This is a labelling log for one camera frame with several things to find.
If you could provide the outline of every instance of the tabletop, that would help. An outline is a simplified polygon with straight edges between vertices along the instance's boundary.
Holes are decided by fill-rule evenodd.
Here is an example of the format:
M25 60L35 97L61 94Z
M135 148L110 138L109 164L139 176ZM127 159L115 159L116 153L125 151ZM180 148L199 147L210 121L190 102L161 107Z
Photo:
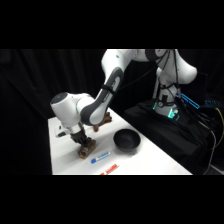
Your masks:
M86 135L96 140L96 149L86 160L79 158L80 145L76 144L69 135L55 137L54 130L61 124L60 121L57 118L48 120L54 175L100 175L114 164L119 167L110 175L191 175L113 110L108 111L113 120L101 126L99 132L94 132L93 127L84 125ZM141 144L136 153L124 153L117 149L113 137L121 129L131 129L139 134ZM92 159L107 152L111 153L109 157L95 164L91 163Z

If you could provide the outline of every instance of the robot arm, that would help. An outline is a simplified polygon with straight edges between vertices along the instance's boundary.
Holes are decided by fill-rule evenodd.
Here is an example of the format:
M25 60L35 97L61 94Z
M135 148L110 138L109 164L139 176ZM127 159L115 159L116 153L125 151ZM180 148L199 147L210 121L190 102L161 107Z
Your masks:
M168 50L169 49L108 49L102 59L102 68L106 80L96 99L93 99L88 94L72 95L62 93L52 100L51 107L63 126L63 129L62 127L60 129L60 126L58 127L56 135L61 137L66 134L71 134L73 140L76 142L80 142L80 139L87 138L82 124L95 126L103 121L110 103L122 84L124 72L132 60L139 62L156 61L159 66L157 76L160 78L160 83L163 86L169 86L171 83L175 83L176 71L174 53L171 51L171 53L168 54ZM179 70L179 83L188 84L192 82L197 75L197 70L187 64L180 57L177 50L176 59ZM174 95L176 95L175 91L175 88L173 88L172 93ZM167 102L172 101L171 96L167 95L170 95L168 91L161 92L159 97L160 103L163 102L164 99ZM165 111L163 109L163 105L161 108L159 108L159 104L157 105L157 113L161 115L169 114L170 108L167 110L168 111Z
M96 100L92 99L91 102L84 97L77 104L82 123L94 126L102 122L110 103L122 84L126 68L136 55L137 49L107 50L102 60L102 68L106 76L102 90Z

